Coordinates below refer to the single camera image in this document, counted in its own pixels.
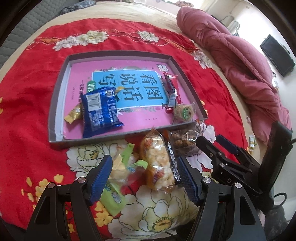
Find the metal screw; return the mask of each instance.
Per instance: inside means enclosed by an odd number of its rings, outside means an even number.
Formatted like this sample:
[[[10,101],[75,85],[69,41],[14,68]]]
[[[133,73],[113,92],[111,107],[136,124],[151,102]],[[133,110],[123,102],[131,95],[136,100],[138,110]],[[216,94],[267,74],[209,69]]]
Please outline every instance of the metal screw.
[[[241,185],[240,183],[235,183],[234,185],[235,185],[235,187],[237,187],[237,188],[242,188],[242,185]]]
[[[55,183],[49,183],[49,184],[47,185],[48,188],[54,188],[54,186],[55,186]]]
[[[212,181],[212,179],[210,179],[209,177],[204,177],[204,178],[203,178],[203,181],[204,181],[205,183],[210,183],[210,182]]]
[[[86,181],[86,178],[85,177],[80,177],[78,178],[77,180],[79,183],[84,183]]]

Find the blue label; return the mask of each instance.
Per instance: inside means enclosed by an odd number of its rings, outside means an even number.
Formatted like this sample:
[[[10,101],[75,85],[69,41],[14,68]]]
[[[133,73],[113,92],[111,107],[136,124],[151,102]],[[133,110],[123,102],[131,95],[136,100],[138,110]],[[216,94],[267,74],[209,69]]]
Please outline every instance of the blue label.
[[[118,93],[117,108],[119,109],[162,105],[168,102],[168,97],[156,71],[99,71],[93,72],[92,80],[96,88],[107,86],[124,87]]]

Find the pink quilt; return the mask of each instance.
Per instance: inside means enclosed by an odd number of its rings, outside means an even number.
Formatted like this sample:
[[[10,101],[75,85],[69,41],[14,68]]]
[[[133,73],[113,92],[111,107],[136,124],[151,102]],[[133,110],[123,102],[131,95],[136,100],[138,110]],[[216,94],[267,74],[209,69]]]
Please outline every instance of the pink quilt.
[[[246,40],[232,36],[206,12],[183,7],[177,15],[179,28],[208,50],[228,81],[241,93],[250,109],[255,136],[267,144],[274,121],[291,129],[289,111],[272,86],[272,71],[265,58]]]

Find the blue gripper pad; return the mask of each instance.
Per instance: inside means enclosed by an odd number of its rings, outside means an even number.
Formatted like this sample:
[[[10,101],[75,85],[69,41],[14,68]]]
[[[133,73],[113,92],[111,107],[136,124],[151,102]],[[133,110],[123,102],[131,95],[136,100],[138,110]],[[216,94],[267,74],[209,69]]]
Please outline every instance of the blue gripper pad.
[[[227,151],[229,151],[231,154],[235,155],[238,153],[236,145],[231,143],[229,140],[227,140],[222,135],[216,136],[216,142],[218,142],[221,146],[223,146]]]
[[[112,171],[113,160],[109,155],[105,155],[97,167],[92,168],[86,176],[86,199],[90,206],[100,200],[109,175]]]
[[[177,168],[178,168],[178,172],[181,177],[182,183],[184,185],[184,188],[186,190],[189,200],[194,204],[196,204],[200,200],[199,197],[202,192],[202,187],[200,182],[200,180],[202,179],[202,175],[198,169],[192,168],[189,165],[190,164],[185,157],[178,158]]]

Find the beige sheet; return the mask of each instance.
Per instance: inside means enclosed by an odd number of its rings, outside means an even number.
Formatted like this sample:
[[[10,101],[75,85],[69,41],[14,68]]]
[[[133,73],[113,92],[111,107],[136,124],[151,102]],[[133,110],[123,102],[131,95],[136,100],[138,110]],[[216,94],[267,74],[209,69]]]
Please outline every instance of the beige sheet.
[[[54,25],[65,24],[85,18],[114,18],[136,22],[145,22],[159,28],[165,28],[178,34],[182,34],[176,23],[176,16],[166,11],[142,4],[131,4],[124,2],[98,2],[95,6],[58,16],[57,18],[42,26],[27,41],[25,41],[6,61],[6,63],[0,70],[0,82],[2,81],[8,70],[11,68],[11,66],[14,64],[16,59],[24,51],[24,49],[44,30]],[[214,70],[220,75],[220,77],[228,87],[231,96],[236,103],[237,108],[239,109],[244,125],[245,134],[248,140],[248,136],[253,134],[251,125],[247,123],[247,115],[249,114],[248,109],[246,108],[241,96],[230,85],[230,83],[222,73],[221,69],[215,64],[211,55],[207,51],[204,52],[212,60]],[[255,148],[255,151],[253,153],[253,156],[256,160],[262,159],[265,153],[265,149],[266,147],[262,143],[258,143],[258,146]]]

